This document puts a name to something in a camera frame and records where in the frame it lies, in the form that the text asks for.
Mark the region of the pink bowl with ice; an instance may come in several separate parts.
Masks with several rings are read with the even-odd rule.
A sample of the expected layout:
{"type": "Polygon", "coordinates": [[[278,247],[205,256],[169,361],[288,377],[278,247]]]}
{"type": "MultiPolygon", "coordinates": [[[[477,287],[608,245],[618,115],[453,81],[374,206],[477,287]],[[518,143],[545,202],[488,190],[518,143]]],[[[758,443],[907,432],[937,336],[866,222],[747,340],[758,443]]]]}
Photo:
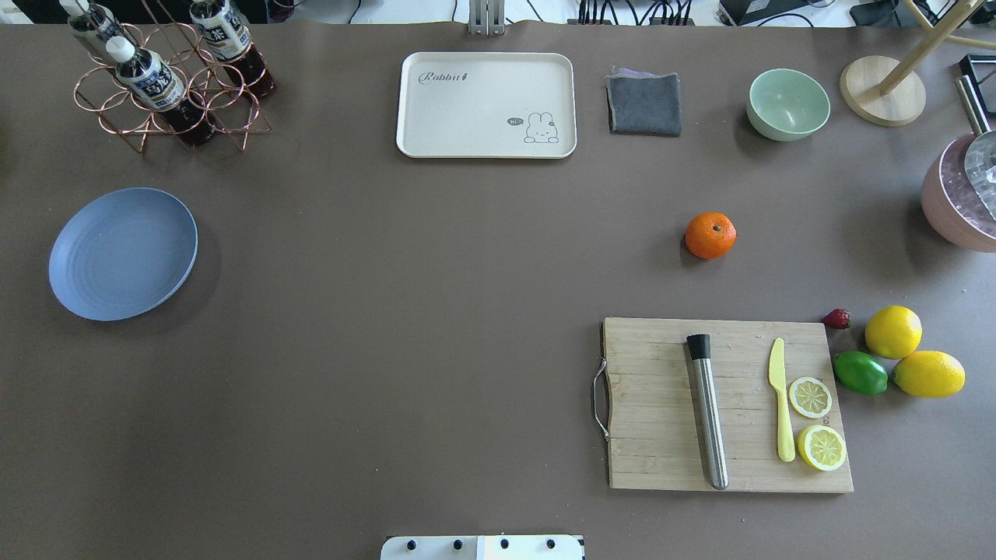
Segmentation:
{"type": "Polygon", "coordinates": [[[976,194],[963,169],[963,159],[974,135],[953,139],[925,174],[921,207],[939,235],[957,246],[982,253],[995,252],[995,221],[976,194]]]}

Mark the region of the blue round plate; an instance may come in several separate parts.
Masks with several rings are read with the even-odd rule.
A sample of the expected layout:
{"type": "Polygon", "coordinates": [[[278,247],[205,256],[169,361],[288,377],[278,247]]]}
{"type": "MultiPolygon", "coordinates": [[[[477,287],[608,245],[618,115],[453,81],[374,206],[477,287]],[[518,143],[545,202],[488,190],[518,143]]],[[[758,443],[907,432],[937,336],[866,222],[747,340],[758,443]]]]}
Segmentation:
{"type": "Polygon", "coordinates": [[[59,233],[47,265],[54,297],[93,321],[121,321],[163,304],[195,266],[195,217],[177,196],[118,189],[82,207],[59,233]]]}

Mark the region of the lemon slice lower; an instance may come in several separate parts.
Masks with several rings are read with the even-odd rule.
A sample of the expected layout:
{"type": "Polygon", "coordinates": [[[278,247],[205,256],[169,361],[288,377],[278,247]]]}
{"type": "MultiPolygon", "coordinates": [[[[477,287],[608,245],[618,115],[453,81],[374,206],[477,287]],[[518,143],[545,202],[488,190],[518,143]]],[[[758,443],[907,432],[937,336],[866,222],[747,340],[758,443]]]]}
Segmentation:
{"type": "Polygon", "coordinates": [[[797,448],[801,459],[818,471],[835,471],[847,459],[844,438],[826,425],[811,425],[801,430],[797,448]]]}

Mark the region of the grey folded cloth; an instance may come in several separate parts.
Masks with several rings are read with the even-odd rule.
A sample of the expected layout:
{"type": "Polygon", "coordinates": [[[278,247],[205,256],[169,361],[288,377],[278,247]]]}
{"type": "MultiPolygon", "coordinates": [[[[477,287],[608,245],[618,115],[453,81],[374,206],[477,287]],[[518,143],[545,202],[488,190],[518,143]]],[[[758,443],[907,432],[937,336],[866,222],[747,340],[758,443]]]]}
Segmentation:
{"type": "Polygon", "coordinates": [[[605,86],[610,131],[673,138],[682,134],[682,82],[676,73],[620,68],[605,78],[605,86]]]}

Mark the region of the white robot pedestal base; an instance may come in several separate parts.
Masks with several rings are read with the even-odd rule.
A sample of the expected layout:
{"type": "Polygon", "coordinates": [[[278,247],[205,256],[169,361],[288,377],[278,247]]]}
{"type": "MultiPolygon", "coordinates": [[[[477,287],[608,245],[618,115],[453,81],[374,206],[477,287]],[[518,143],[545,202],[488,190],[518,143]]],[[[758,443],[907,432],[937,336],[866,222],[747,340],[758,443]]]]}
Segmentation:
{"type": "Polygon", "coordinates": [[[584,538],[569,534],[395,536],[381,559],[584,559],[584,538]]]}

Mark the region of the steel muddler black tip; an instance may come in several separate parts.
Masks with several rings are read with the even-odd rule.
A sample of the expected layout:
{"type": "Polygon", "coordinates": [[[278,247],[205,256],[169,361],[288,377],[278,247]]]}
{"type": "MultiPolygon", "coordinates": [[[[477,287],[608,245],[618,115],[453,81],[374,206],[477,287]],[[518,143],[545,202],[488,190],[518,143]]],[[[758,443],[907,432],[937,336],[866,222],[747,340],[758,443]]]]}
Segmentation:
{"type": "Polygon", "coordinates": [[[686,338],[693,361],[697,401],[704,436],[705,458],[710,484],[714,489],[725,490],[730,479],[727,469],[724,440],[721,429],[720,407],[713,376],[709,334],[690,334],[686,338]]]}

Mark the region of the green lime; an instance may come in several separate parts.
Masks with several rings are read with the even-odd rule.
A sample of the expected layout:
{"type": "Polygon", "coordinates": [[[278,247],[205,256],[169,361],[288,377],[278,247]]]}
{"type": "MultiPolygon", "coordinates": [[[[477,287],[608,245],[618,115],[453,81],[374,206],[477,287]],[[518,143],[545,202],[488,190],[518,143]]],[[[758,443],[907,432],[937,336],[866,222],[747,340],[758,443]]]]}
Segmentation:
{"type": "Polygon", "coordinates": [[[872,355],[860,351],[847,351],[832,359],[836,378],[853,391],[865,396],[875,396],[887,391],[889,374],[872,355]]]}

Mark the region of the wooden cup stand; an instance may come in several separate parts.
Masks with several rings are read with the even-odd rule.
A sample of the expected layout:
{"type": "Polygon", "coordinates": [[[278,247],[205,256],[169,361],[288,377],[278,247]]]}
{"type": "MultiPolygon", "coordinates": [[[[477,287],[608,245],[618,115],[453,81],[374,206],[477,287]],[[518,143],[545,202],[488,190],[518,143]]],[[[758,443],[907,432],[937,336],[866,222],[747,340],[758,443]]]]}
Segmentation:
{"type": "Polygon", "coordinates": [[[840,74],[839,88],[844,102],[858,116],[883,127],[899,127],[921,116],[926,104],[924,82],[915,68],[943,42],[950,41],[978,49],[995,50],[993,41],[954,36],[956,29],[984,4],[982,1],[956,1],[936,24],[917,13],[912,1],[903,1],[924,35],[903,59],[880,54],[852,61],[840,74]]]}

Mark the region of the tea bottle left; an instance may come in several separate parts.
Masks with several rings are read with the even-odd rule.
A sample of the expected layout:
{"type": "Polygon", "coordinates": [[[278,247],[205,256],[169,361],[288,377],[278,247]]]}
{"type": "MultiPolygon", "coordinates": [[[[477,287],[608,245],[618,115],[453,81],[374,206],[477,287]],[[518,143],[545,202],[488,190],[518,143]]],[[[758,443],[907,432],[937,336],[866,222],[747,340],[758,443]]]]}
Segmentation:
{"type": "Polygon", "coordinates": [[[113,12],[103,5],[73,0],[63,0],[59,4],[68,16],[72,35],[90,56],[103,60],[107,56],[107,42],[114,37],[124,37],[129,43],[134,43],[113,12]]]}

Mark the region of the yellow lemon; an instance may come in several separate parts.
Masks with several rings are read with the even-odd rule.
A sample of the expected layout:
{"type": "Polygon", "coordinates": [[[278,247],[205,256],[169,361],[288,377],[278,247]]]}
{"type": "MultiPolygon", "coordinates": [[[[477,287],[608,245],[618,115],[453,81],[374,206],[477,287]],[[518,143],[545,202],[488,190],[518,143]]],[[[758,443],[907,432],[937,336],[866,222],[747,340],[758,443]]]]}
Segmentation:
{"type": "Polygon", "coordinates": [[[965,369],[953,355],[940,351],[916,351],[894,366],[893,382],[915,397],[949,397],[966,383],[965,369]]]}
{"type": "Polygon", "coordinates": [[[921,319],[910,308],[889,306],[880,309],[867,322],[865,344],[871,353],[886,359],[903,359],[921,343],[921,319]]]}

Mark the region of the yellow lemon lower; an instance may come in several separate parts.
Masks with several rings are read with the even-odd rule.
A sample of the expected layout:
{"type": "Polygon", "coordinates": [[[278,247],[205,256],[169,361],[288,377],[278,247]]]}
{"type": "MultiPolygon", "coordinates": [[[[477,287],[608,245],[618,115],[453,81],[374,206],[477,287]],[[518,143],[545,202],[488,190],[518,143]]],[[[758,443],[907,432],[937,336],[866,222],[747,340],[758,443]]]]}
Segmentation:
{"type": "Polygon", "coordinates": [[[915,397],[949,397],[966,383],[965,369],[953,355],[940,351],[916,351],[894,366],[893,382],[915,397]]]}

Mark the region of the tea bottle right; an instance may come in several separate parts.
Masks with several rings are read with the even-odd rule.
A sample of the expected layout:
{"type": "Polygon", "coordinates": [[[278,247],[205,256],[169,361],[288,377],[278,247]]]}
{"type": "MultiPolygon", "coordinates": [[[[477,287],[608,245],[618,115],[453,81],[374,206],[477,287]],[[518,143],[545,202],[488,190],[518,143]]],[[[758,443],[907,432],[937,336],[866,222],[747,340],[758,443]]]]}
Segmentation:
{"type": "Polygon", "coordinates": [[[243,95],[259,100],[275,91],[276,81],[232,2],[192,1],[188,11],[206,49],[232,85],[242,86],[243,95]]]}

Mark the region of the tea bottle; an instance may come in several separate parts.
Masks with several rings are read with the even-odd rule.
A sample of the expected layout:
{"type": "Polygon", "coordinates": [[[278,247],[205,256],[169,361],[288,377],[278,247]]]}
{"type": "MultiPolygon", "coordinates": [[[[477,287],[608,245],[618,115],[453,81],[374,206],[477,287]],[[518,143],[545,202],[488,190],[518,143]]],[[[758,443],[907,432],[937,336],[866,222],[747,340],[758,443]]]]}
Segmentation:
{"type": "Polygon", "coordinates": [[[158,114],[185,145],[203,145],[214,135],[212,117],[190,100],[188,87],[160,55],[111,37],[104,50],[114,61],[117,81],[147,109],[158,114]]]}
{"type": "Polygon", "coordinates": [[[188,11],[206,49],[232,85],[242,86],[243,95],[259,100],[275,91],[276,81],[232,2],[192,1],[188,11]]]}
{"type": "Polygon", "coordinates": [[[107,56],[107,42],[114,37],[124,37],[129,43],[134,43],[113,12],[103,5],[73,0],[63,0],[59,4],[68,16],[72,35],[90,56],[103,60],[107,56]]]}

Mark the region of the orange mandarin fruit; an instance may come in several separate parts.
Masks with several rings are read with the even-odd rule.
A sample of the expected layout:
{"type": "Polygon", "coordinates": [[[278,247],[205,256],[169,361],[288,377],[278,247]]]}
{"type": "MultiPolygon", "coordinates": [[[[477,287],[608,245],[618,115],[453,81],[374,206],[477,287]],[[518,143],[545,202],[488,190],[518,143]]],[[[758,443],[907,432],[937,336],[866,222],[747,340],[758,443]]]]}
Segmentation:
{"type": "Polygon", "coordinates": [[[734,223],[721,212],[704,212],[691,219],[684,230],[688,251],[702,259],[716,259],[727,253],[738,238],[734,223]]]}

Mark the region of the red strawberry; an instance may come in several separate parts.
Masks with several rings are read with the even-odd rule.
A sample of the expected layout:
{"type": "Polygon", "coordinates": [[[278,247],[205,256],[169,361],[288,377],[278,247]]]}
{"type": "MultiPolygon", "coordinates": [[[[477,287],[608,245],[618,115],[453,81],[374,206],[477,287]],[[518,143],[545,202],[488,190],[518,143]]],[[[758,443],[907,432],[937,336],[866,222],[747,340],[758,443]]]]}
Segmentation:
{"type": "Polygon", "coordinates": [[[821,319],[821,322],[826,327],[831,327],[834,330],[849,329],[851,322],[850,312],[843,308],[833,309],[821,319]]]}

